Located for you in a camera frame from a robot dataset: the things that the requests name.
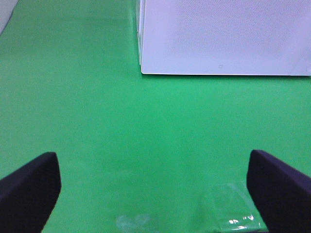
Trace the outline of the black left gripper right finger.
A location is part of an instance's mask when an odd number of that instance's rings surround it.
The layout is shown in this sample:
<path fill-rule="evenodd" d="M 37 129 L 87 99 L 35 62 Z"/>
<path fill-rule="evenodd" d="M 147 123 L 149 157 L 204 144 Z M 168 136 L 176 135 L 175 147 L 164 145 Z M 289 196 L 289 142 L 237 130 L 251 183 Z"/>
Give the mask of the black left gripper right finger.
<path fill-rule="evenodd" d="M 263 150 L 252 150 L 248 192 L 270 233 L 311 231 L 311 178 Z"/>

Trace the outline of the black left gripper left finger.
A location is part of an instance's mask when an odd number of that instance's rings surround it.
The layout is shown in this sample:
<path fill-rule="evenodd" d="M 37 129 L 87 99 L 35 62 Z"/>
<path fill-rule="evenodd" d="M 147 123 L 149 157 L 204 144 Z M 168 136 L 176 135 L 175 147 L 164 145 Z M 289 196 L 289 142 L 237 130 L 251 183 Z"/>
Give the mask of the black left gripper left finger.
<path fill-rule="evenodd" d="M 0 181 L 0 231 L 40 233 L 61 192 L 57 154 L 46 152 Z"/>

